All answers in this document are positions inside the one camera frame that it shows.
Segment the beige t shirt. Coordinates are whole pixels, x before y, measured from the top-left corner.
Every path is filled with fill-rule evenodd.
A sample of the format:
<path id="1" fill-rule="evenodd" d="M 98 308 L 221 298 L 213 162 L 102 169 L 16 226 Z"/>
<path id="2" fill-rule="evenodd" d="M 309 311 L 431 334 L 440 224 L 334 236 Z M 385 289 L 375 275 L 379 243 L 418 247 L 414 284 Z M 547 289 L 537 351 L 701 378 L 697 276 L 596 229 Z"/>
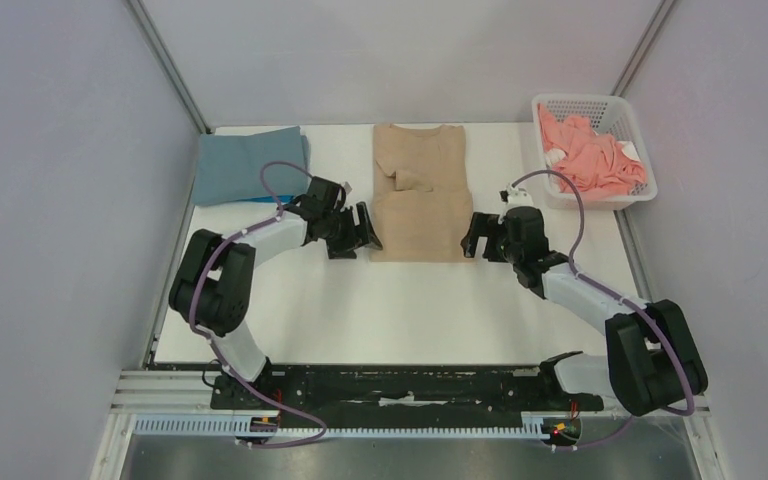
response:
<path id="1" fill-rule="evenodd" d="M 464 127 L 373 127 L 373 262 L 465 263 L 472 214 Z"/>

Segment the right aluminium frame rail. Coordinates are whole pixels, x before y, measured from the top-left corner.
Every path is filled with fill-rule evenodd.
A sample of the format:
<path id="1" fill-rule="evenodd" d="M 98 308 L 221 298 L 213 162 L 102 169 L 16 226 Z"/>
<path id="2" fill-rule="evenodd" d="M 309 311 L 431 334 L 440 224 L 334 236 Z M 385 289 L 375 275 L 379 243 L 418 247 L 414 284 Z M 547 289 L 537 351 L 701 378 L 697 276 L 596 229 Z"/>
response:
<path id="1" fill-rule="evenodd" d="M 661 0 L 658 2 L 657 8 L 648 21 L 611 91 L 613 96 L 625 96 L 637 76 L 639 69 L 645 62 L 651 47 L 657 41 L 663 27 L 670 19 L 674 8 L 678 4 L 679 1 L 677 0 Z"/>

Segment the pink t shirt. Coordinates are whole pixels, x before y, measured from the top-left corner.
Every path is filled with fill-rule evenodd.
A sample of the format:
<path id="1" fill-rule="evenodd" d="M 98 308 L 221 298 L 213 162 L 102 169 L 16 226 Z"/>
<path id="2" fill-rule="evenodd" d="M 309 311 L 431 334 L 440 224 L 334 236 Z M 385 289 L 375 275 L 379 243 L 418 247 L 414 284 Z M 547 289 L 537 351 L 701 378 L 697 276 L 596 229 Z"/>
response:
<path id="1" fill-rule="evenodd" d="M 641 162 L 627 158 L 609 133 L 599 134 L 588 116 L 569 115 L 560 121 L 543 104 L 537 107 L 543 158 L 568 180 L 558 182 L 562 193 L 578 190 L 584 199 L 624 196 L 648 182 Z"/>

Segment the aluminium frame rail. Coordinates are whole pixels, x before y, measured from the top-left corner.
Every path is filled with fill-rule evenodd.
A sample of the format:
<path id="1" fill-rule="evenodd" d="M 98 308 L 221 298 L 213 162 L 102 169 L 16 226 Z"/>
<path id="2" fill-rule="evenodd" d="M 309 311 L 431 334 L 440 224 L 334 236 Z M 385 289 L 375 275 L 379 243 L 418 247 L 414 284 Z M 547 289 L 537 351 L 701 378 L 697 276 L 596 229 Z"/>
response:
<path id="1" fill-rule="evenodd" d="M 184 108 L 195 129 L 200 134 L 212 133 L 212 128 L 209 126 L 190 89 L 186 85 L 159 29 L 145 5 L 145 2 L 141 0 L 125 0 L 124 4 L 128 7 L 134 17 L 149 49 L 158 61 L 165 78 L 172 87 L 177 99 Z"/>
<path id="2" fill-rule="evenodd" d="M 679 1 L 677 0 L 661 0 L 658 2 L 657 8 L 648 21 L 611 91 L 613 96 L 625 96 L 637 76 L 639 69 L 645 62 L 651 47 L 657 41 L 663 27 L 670 19 L 674 8 L 678 4 Z"/>

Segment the folded grey-blue t shirt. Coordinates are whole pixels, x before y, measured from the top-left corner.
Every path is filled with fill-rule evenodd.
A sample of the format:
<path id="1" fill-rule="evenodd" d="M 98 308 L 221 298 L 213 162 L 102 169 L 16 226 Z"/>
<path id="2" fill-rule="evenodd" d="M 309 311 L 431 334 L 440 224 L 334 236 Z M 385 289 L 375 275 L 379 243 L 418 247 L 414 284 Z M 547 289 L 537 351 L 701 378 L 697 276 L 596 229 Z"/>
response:
<path id="1" fill-rule="evenodd" d="M 191 201 L 207 207 L 236 201 L 269 202 L 305 193 L 310 145 L 301 128 L 253 135 L 202 135 Z"/>

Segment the white plastic basket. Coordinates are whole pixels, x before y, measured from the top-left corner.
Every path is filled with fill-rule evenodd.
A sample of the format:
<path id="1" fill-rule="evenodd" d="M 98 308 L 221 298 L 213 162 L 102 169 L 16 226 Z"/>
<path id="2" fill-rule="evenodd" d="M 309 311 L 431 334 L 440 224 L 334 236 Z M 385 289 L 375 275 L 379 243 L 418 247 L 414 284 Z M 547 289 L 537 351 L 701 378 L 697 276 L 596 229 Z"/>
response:
<path id="1" fill-rule="evenodd" d="M 587 200 L 578 190 L 572 193 L 562 193 L 558 182 L 568 179 L 561 173 L 550 169 L 543 158 L 542 142 L 538 120 L 537 107 L 543 104 L 560 121 L 569 115 L 588 116 L 591 126 L 599 133 L 609 133 L 619 141 L 632 141 L 638 150 L 641 161 L 648 175 L 648 182 L 635 188 L 633 193 L 624 196 L 612 196 L 599 200 Z M 646 151 L 641 130 L 636 116 L 628 101 L 618 96 L 594 94 L 547 93 L 539 94 L 532 99 L 532 114 L 535 124 L 536 155 L 541 165 L 554 173 L 543 179 L 546 192 L 546 203 L 553 208 L 574 208 L 577 206 L 575 192 L 578 192 L 589 209 L 618 211 L 628 206 L 653 199 L 657 194 L 657 184 L 654 178 L 651 162 Z"/>

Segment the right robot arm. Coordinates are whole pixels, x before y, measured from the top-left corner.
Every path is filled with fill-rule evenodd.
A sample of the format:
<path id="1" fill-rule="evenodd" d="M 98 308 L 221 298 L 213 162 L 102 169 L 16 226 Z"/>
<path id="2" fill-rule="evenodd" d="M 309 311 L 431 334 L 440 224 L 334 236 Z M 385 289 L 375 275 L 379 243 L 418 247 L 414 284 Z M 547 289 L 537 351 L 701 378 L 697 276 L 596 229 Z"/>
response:
<path id="1" fill-rule="evenodd" d="M 623 295 L 550 248 L 541 211 L 514 207 L 503 215 L 476 212 L 461 247 L 472 258 L 481 239 L 483 259 L 512 267 L 519 284 L 561 306 L 602 334 L 603 356 L 569 352 L 540 365 L 540 400 L 562 408 L 577 394 L 616 400 L 642 417 L 657 410 L 690 416 L 708 376 L 681 307 Z"/>

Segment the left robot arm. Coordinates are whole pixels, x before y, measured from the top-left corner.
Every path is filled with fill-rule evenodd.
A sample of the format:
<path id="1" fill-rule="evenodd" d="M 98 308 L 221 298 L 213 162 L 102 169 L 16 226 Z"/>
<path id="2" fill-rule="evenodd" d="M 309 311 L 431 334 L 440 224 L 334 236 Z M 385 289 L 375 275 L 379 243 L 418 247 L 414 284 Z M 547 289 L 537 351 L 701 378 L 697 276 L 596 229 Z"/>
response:
<path id="1" fill-rule="evenodd" d="M 329 259 L 354 259 L 361 248 L 382 249 L 364 202 L 347 204 L 342 184 L 313 177 L 305 193 L 279 203 L 264 220 L 222 235 L 193 233 L 174 276 L 168 306 L 192 333 L 208 343 L 223 371 L 235 379 L 235 394 L 250 408 L 267 405 L 269 363 L 244 319 L 255 270 L 277 256 L 322 241 Z"/>

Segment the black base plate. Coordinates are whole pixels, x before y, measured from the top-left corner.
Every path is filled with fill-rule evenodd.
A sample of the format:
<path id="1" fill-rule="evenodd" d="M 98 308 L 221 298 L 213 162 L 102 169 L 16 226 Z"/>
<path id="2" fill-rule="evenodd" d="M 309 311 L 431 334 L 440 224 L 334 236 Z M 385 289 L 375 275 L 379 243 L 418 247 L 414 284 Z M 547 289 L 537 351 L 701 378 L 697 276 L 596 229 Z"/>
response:
<path id="1" fill-rule="evenodd" d="M 253 383 L 258 399 L 227 373 L 212 382 L 217 411 L 270 409 L 284 428 L 425 429 L 516 427 L 523 412 L 599 412 L 603 400 L 569 394 L 536 365 L 275 364 Z"/>

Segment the left aluminium frame rail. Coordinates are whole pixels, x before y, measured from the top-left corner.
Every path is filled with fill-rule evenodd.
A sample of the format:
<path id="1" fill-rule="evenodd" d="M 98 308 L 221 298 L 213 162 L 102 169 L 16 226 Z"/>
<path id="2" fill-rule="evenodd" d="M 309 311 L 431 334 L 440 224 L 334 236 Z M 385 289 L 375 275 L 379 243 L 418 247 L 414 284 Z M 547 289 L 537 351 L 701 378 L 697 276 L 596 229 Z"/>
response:
<path id="1" fill-rule="evenodd" d="M 124 4 L 128 7 L 134 17 L 149 49 L 158 61 L 165 78 L 172 87 L 177 99 L 184 108 L 195 129 L 200 134 L 212 133 L 212 128 L 209 126 L 190 89 L 186 85 L 159 29 L 145 5 L 145 2 L 141 0 L 125 0 Z"/>

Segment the white garment in basket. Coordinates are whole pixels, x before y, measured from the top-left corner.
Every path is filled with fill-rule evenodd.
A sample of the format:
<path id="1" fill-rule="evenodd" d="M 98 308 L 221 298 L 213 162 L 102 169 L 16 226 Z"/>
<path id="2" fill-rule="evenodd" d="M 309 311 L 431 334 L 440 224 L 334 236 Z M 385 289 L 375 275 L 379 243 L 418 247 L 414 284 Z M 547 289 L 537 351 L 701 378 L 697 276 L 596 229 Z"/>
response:
<path id="1" fill-rule="evenodd" d="M 618 141 L 617 145 L 621 148 L 622 153 L 632 161 L 641 162 L 638 150 L 632 141 Z"/>

